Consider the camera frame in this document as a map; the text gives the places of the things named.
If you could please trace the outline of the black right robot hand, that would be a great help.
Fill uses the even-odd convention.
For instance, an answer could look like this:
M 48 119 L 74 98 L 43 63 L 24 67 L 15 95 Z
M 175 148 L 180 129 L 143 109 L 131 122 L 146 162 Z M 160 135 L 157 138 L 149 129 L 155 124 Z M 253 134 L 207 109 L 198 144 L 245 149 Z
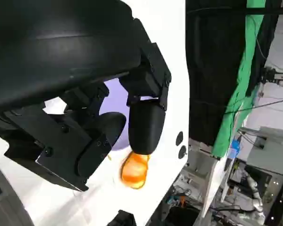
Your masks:
M 136 226 L 136 221 L 132 213 L 119 210 L 114 219 L 107 226 Z

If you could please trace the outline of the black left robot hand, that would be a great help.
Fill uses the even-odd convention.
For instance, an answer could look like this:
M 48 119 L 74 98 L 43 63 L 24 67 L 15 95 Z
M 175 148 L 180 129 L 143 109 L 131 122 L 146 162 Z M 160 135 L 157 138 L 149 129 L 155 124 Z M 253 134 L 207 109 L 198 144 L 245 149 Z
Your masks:
M 125 125 L 153 153 L 171 79 L 123 1 L 0 0 L 5 156 L 53 184 L 86 191 Z

